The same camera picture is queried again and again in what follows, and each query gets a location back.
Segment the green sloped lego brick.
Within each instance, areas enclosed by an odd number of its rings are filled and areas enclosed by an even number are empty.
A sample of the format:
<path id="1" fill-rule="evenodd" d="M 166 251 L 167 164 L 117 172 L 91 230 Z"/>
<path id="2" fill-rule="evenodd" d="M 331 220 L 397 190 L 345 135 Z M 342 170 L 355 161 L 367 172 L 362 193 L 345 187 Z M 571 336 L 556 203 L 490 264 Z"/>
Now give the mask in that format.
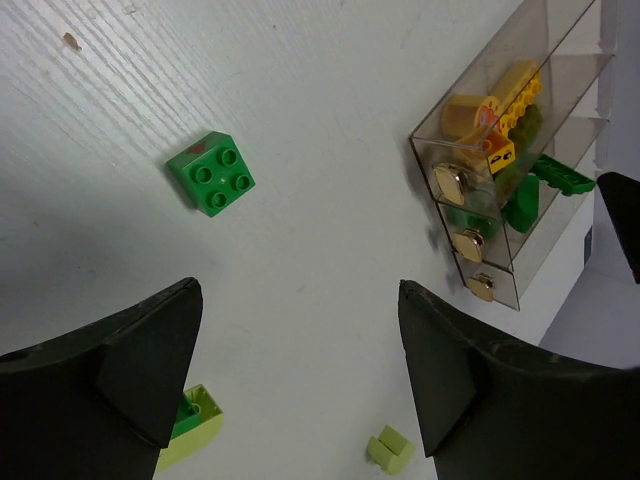
<path id="1" fill-rule="evenodd" d="M 540 179 L 528 175 L 514 191 L 503 209 L 506 222 L 517 232 L 527 233 L 539 216 Z"/>

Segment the green lego plate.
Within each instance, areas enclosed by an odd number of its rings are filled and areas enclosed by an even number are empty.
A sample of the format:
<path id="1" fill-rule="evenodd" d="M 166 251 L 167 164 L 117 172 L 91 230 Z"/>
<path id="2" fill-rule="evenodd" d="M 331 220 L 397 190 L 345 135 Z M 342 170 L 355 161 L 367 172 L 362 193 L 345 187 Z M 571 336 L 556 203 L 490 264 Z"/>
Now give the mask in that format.
<path id="1" fill-rule="evenodd" d="M 202 422 L 203 385 L 186 390 L 178 406 L 176 420 L 173 425 L 171 439 L 175 439 L 199 426 Z"/>

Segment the green 2x2 lego brick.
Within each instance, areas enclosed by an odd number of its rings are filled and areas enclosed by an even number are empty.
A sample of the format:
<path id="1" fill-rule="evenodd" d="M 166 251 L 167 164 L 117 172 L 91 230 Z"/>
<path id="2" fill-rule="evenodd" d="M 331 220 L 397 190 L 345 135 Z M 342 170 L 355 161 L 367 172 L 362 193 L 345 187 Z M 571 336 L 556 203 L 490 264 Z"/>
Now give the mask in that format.
<path id="1" fill-rule="evenodd" d="M 166 162 L 194 207 L 215 217 L 255 186 L 233 138 L 212 131 Z"/>

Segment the yellow lego brick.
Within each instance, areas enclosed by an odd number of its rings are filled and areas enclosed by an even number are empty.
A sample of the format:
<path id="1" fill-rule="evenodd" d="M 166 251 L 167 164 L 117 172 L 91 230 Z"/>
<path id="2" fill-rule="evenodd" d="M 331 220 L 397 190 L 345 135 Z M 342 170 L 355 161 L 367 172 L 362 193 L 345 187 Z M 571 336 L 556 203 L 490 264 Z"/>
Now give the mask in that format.
<path id="1" fill-rule="evenodd" d="M 542 88 L 538 63 L 535 60 L 515 61 L 491 92 L 500 102 L 494 128 L 507 136 L 526 109 L 534 104 Z"/>

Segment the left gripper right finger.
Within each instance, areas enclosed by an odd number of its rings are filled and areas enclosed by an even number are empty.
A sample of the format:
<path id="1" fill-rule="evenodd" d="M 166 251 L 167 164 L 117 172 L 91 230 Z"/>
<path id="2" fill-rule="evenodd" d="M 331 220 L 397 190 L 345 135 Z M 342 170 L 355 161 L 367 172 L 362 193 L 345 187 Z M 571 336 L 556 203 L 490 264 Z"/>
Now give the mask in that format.
<path id="1" fill-rule="evenodd" d="M 399 285 L 425 455 L 441 479 L 635 479 L 639 371 L 562 356 Z"/>

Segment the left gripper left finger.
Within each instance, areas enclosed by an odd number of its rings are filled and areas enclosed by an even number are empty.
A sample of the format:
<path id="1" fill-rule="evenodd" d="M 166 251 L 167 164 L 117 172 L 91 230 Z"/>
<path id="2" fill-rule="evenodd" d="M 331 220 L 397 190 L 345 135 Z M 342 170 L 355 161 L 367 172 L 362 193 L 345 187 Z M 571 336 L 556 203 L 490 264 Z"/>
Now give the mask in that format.
<path id="1" fill-rule="evenodd" d="M 203 312 L 185 278 L 1 358 L 4 479 L 150 479 L 170 442 Z"/>

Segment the orange square lego brick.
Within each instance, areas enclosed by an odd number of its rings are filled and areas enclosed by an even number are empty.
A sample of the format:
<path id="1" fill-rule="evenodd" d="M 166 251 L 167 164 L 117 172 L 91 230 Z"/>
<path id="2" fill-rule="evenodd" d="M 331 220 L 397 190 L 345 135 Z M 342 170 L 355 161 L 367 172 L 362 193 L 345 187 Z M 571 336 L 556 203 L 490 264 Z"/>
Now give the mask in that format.
<path id="1" fill-rule="evenodd" d="M 512 140 L 490 126 L 481 126 L 462 137 L 462 155 L 469 161 L 487 160 L 492 175 L 511 165 L 516 160 Z"/>

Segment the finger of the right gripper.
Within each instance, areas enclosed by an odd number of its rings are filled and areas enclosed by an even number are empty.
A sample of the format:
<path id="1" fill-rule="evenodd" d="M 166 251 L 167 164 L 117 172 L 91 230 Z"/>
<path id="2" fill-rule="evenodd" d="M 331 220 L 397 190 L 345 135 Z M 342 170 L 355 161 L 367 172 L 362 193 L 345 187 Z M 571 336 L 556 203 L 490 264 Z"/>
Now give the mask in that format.
<path id="1" fill-rule="evenodd" d="M 634 281 L 639 283 L 639 181 L 617 172 L 600 175 L 597 185 Z"/>

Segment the green long lego brick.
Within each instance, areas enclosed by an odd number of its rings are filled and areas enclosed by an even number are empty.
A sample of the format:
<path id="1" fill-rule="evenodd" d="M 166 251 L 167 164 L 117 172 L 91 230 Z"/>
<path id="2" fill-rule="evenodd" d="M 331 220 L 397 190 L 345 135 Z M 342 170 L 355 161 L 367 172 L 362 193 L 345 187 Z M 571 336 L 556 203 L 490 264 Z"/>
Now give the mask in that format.
<path id="1" fill-rule="evenodd" d="M 589 193 L 596 187 L 594 180 L 546 154 L 537 159 L 531 172 L 564 196 Z"/>

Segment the orange round lego piece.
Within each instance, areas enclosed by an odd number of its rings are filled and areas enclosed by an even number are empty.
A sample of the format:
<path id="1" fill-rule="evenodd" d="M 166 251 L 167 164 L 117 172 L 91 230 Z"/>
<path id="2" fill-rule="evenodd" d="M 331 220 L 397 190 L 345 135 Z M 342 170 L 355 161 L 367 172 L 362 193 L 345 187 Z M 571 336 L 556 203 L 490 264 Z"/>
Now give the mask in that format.
<path id="1" fill-rule="evenodd" d="M 446 101 L 440 126 L 452 138 L 462 138 L 479 127 L 493 127 L 498 121 L 499 100 L 494 96 L 455 94 Z"/>

